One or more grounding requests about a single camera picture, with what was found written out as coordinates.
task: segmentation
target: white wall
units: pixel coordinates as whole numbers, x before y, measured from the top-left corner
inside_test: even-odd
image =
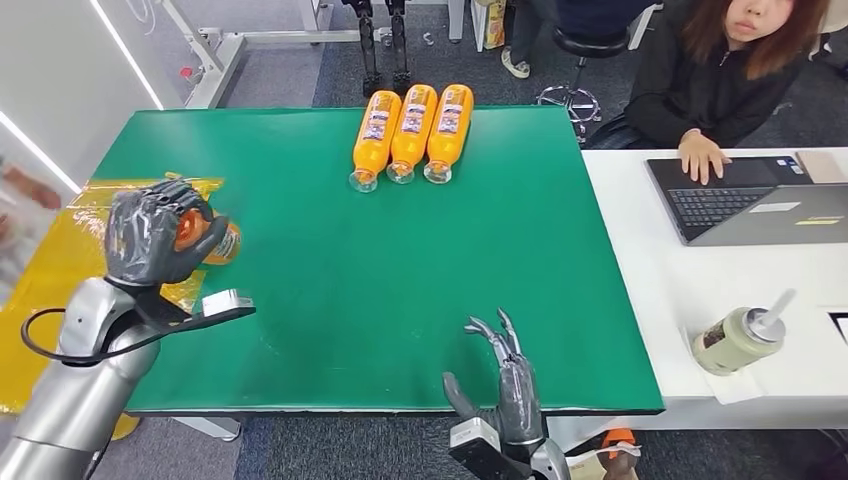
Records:
[[[166,108],[181,107],[124,0],[98,1],[160,101]],[[130,115],[155,108],[90,0],[0,1],[0,111],[78,185],[94,172]],[[2,152],[66,203],[73,198],[6,131],[0,132]]]

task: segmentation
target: orange bottle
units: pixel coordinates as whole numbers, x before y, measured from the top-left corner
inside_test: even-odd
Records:
[[[177,239],[174,242],[174,249],[178,252],[194,245],[200,239],[206,229],[209,228],[203,215],[196,208],[192,208],[180,217],[180,223],[177,225]],[[230,221],[227,227],[227,232],[221,243],[218,244],[212,253],[209,254],[203,263],[208,265],[226,265],[236,258],[236,255],[241,248],[241,230],[235,223]]]
[[[392,163],[386,169],[386,176],[393,182],[405,184],[415,178],[415,165],[427,150],[427,137],[438,101],[438,94],[429,85],[413,85],[406,92],[392,140]]]
[[[427,180],[433,183],[450,181],[451,166],[462,154],[473,109],[474,94],[465,85],[448,85],[442,92],[436,121],[427,142],[427,155],[430,157],[430,162],[424,167]]]
[[[389,90],[379,90],[371,95],[359,136],[353,146],[353,173],[350,185],[362,193],[377,188],[377,175],[389,163],[392,137],[400,117],[400,97]]]

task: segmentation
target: black jacket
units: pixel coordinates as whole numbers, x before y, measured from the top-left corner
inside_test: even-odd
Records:
[[[677,148],[691,128],[700,128],[722,148],[733,147],[768,120],[805,58],[799,52],[779,72],[748,80],[749,52],[729,52],[725,40],[706,64],[697,64],[682,39],[691,5],[667,6],[662,13],[624,114],[631,127],[663,148]]]
[[[657,0],[556,0],[563,31],[603,37],[623,31]]]

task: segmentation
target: laptop keyboard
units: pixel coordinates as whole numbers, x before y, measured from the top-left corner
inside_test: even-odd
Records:
[[[772,191],[765,188],[697,188],[669,190],[672,205],[686,227],[713,227]]]

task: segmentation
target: silver robotic arm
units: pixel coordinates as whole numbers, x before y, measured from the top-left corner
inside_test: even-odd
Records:
[[[206,235],[183,252],[173,249],[179,216],[197,208],[212,221]],[[227,219],[182,180],[118,194],[106,234],[109,274],[83,281],[64,311],[56,352],[22,338],[51,358],[33,388],[6,449],[0,480],[87,478],[95,455],[111,438],[139,380],[159,353],[158,340],[253,313],[249,298],[226,290],[203,299],[188,315],[160,296],[162,283],[187,278],[217,245]]]
[[[524,356],[509,315],[498,309],[504,333],[469,317],[465,332],[484,337],[500,371],[498,405],[479,410],[462,392],[453,373],[442,383],[462,423],[451,429],[450,454],[481,480],[569,480],[560,447],[545,435],[536,375]]]

